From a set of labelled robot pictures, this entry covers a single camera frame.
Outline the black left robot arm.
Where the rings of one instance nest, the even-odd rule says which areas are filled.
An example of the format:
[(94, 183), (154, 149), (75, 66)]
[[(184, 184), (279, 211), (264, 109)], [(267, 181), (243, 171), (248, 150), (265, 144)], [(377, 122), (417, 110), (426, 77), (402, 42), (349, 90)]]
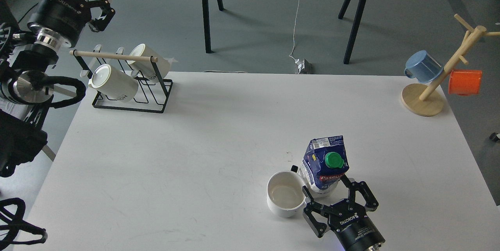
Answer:
[(1, 25), (1, 99), (30, 107), (22, 119), (1, 111), (1, 177), (31, 162), (47, 145), (43, 123), (50, 108), (79, 103), (86, 94), (75, 78), (48, 76), (64, 46), (73, 48), (82, 30), (105, 30), (115, 10), (109, 0), (41, 0), (27, 23)]

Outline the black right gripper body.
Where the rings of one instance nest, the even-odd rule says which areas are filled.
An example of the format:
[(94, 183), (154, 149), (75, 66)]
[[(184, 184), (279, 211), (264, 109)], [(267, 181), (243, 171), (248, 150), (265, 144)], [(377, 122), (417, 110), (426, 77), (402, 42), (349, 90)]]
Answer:
[(337, 210), (328, 218), (328, 225), (334, 231), (345, 251), (378, 251), (386, 242), (367, 211), (378, 208), (377, 201), (368, 201), (368, 206), (344, 199), (330, 208)]

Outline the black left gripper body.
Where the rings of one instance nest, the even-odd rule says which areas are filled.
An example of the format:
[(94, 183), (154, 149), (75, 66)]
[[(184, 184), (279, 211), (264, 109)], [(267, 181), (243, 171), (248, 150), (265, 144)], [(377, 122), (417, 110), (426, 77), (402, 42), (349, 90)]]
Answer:
[(42, 28), (57, 32), (68, 48), (76, 46), (86, 23), (91, 20), (87, 0), (41, 0), (27, 22), (28, 28), (36, 33)]

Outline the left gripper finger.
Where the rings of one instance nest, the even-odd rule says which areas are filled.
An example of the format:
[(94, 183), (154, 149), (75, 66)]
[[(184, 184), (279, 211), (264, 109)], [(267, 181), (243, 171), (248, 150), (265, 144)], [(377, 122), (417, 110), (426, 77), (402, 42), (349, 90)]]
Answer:
[(102, 12), (98, 18), (89, 21), (89, 28), (92, 32), (103, 32), (113, 19), (116, 11), (111, 7), (109, 0), (92, 0), (88, 2), (88, 8), (96, 7), (99, 7)]

